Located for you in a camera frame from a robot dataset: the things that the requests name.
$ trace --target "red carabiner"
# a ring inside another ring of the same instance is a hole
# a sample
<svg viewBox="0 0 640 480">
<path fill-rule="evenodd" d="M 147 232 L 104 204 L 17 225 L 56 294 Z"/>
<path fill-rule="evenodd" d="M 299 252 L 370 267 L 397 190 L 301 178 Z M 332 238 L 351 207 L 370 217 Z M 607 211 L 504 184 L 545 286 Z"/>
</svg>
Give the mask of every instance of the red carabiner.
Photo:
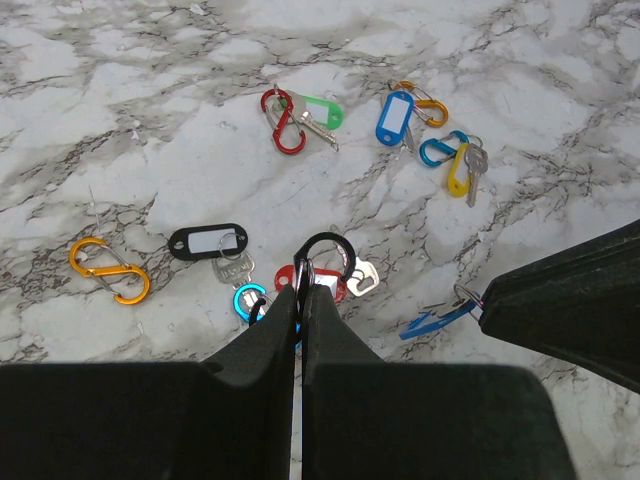
<svg viewBox="0 0 640 480">
<path fill-rule="evenodd" d="M 302 130 L 300 130 L 300 144 L 297 147 L 287 148 L 282 145 L 282 143 L 280 143 L 280 135 L 282 134 L 284 127 L 287 126 L 287 121 L 289 121 L 289 117 L 291 117 L 291 112 L 293 111 L 293 101 L 291 100 L 291 96 L 284 90 L 280 89 L 278 89 L 276 93 L 275 88 L 264 92 L 264 95 L 262 95 L 262 98 L 260 99 L 260 107 L 262 107 L 262 111 L 267 115 L 267 119 L 269 120 L 270 124 L 272 123 L 272 119 L 269 116 L 269 112 L 267 112 L 267 98 L 269 98 L 271 95 L 278 95 L 280 99 L 287 101 L 287 106 L 282 112 L 280 121 L 278 122 L 278 125 L 273 129 L 273 140 L 276 142 L 276 147 L 278 147 L 278 150 L 280 150 L 282 153 L 286 153 L 287 155 L 298 153 L 304 148 L 305 143 L 307 143 L 307 136 Z"/>
</svg>

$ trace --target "yellow key tag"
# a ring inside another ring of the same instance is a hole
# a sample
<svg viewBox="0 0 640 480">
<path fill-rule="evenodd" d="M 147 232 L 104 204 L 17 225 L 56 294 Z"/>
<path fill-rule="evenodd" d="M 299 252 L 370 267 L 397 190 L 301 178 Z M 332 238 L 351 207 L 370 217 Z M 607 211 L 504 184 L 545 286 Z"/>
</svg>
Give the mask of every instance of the yellow key tag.
<svg viewBox="0 0 640 480">
<path fill-rule="evenodd" d="M 471 175 L 469 175 L 469 167 L 467 162 L 464 161 L 464 152 L 469 148 L 468 143 L 463 143 L 458 148 L 456 158 L 453 160 L 453 166 L 449 171 L 449 178 L 447 179 L 447 187 L 451 195 L 454 197 L 464 197 L 469 193 L 471 187 Z"/>
</svg>

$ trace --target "red key tag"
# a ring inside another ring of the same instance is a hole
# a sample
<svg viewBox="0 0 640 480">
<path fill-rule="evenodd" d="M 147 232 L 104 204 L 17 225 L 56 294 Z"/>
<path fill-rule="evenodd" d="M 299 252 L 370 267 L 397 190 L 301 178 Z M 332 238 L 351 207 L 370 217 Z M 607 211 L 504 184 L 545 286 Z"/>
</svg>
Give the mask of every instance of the red key tag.
<svg viewBox="0 0 640 480">
<path fill-rule="evenodd" d="M 315 272 L 315 283 L 329 287 L 336 303 L 345 299 L 349 290 L 347 289 L 347 284 L 340 280 L 342 276 L 340 272 L 322 268 L 314 268 L 313 271 Z M 282 267 L 278 270 L 278 273 L 276 273 L 274 280 L 276 290 L 280 292 L 285 285 L 293 285 L 294 277 L 293 265 L 285 265 Z"/>
</svg>

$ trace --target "white marble countertop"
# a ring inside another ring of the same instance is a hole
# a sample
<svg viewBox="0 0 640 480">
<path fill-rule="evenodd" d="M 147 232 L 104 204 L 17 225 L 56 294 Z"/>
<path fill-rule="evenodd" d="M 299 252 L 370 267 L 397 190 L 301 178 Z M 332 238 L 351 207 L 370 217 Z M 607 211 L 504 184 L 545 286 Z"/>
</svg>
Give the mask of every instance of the white marble countertop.
<svg viewBox="0 0 640 480">
<path fill-rule="evenodd" d="M 339 307 L 379 355 L 523 365 L 549 391 L 582 480 L 640 478 L 638 395 L 484 337 L 469 317 L 397 336 L 456 281 L 482 291 L 638 218 L 638 3 L 219 3 L 2 3 L 0 361 L 205 358 L 245 327 L 210 262 L 173 259 L 169 235 L 239 223 L 253 279 L 271 286 L 334 225 L 383 279 Z M 389 78 L 449 108 L 441 130 L 412 120 L 416 141 L 456 128 L 484 140 L 473 210 L 443 188 L 444 169 L 374 137 Z M 276 81 L 342 106 L 338 154 L 313 134 L 295 157 L 274 149 L 258 103 Z M 150 273 L 147 300 L 120 306 L 71 270 L 87 235 Z"/>
</svg>

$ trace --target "silver key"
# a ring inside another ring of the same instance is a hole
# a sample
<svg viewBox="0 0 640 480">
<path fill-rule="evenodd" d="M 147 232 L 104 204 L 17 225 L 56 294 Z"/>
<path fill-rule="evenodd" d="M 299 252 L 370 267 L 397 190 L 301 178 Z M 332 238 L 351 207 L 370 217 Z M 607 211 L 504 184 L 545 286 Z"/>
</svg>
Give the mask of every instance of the silver key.
<svg viewBox="0 0 640 480">
<path fill-rule="evenodd" d="M 361 288 L 365 280 L 370 280 L 371 285 Z M 369 293 L 371 290 L 380 285 L 380 277 L 376 267 L 371 262 L 365 262 L 356 257 L 356 269 L 349 280 L 347 280 L 347 288 L 356 297 Z"/>
<path fill-rule="evenodd" d="M 336 136 L 313 119 L 307 110 L 307 101 L 304 97 L 289 90 L 287 90 L 287 93 L 291 96 L 291 100 L 293 101 L 293 110 L 291 113 L 293 119 L 302 123 L 305 127 L 308 127 L 309 130 L 319 135 L 323 140 L 329 142 L 331 144 L 331 148 L 337 152 L 339 147 Z"/>
<path fill-rule="evenodd" d="M 382 95 L 382 97 L 380 97 L 380 104 L 382 105 L 382 108 L 384 108 L 384 106 L 387 104 L 389 93 L 391 92 L 385 93 L 384 95 Z M 409 125 L 407 125 L 407 129 L 404 131 L 404 137 L 402 138 L 402 141 L 407 147 L 407 150 L 409 150 L 411 153 L 415 151 L 416 144 L 413 141 L 413 133 L 411 133 L 411 128 L 409 127 Z"/>
<path fill-rule="evenodd" d="M 467 205 L 473 207 L 476 204 L 480 175 L 486 173 L 489 169 L 489 156 L 481 147 L 470 143 L 464 152 L 464 163 L 469 167 L 469 175 L 471 176 L 471 188 L 467 197 Z"/>
<path fill-rule="evenodd" d="M 256 266 L 246 250 L 240 253 L 237 259 L 216 258 L 213 260 L 212 265 L 213 272 L 218 277 L 218 280 L 232 285 L 235 290 L 251 282 L 251 272 Z"/>
</svg>

